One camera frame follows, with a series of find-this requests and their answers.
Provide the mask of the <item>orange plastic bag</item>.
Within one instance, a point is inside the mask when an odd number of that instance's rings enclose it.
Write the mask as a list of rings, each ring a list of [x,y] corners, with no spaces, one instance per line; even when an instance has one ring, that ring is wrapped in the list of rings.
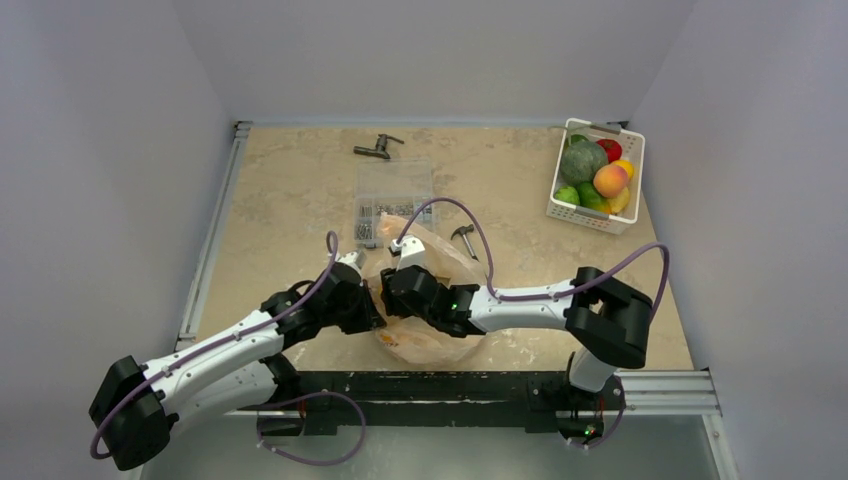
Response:
[[[418,223],[408,233],[423,242],[425,266],[436,279],[446,285],[483,284],[486,269],[457,249],[450,241]],[[380,298],[380,273],[393,268],[397,261],[387,250],[372,255],[365,267],[366,280],[377,311],[387,325],[376,332],[380,344],[399,360],[416,366],[436,367],[455,365],[473,355],[481,343],[480,336],[451,337],[418,317],[400,318],[386,313]]]

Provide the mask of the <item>green orange fake mango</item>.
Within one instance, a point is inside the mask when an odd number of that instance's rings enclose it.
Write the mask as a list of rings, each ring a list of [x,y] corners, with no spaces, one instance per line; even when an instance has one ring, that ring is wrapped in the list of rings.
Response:
[[[603,214],[611,214],[608,199],[603,197],[591,182],[583,182],[575,186],[580,205]]]

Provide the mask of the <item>fake peach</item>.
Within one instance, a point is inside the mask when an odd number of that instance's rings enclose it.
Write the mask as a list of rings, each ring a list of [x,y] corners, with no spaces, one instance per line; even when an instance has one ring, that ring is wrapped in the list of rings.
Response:
[[[626,169],[617,164],[608,164],[596,172],[592,183],[602,197],[615,198],[628,186],[629,181]]]

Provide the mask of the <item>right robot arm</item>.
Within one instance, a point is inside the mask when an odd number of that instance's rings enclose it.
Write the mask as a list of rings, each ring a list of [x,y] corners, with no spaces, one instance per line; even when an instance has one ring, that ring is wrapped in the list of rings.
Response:
[[[646,364],[653,302],[642,292],[594,267],[554,284],[504,289],[446,286],[420,266],[385,269],[381,299],[388,314],[418,317],[452,337],[514,328],[569,332],[581,345],[561,381],[564,399],[584,407],[596,399],[619,368]]]

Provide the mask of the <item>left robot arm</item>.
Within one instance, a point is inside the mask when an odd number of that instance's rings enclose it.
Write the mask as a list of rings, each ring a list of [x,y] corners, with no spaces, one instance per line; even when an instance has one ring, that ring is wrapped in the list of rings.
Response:
[[[177,435],[233,410],[294,408],[306,417],[312,400],[353,405],[325,386],[310,388],[284,351],[324,328],[355,335],[384,327],[358,267],[335,260],[315,280],[272,294],[232,327],[164,357],[133,356],[108,369],[89,407],[95,460],[121,471],[156,457]]]

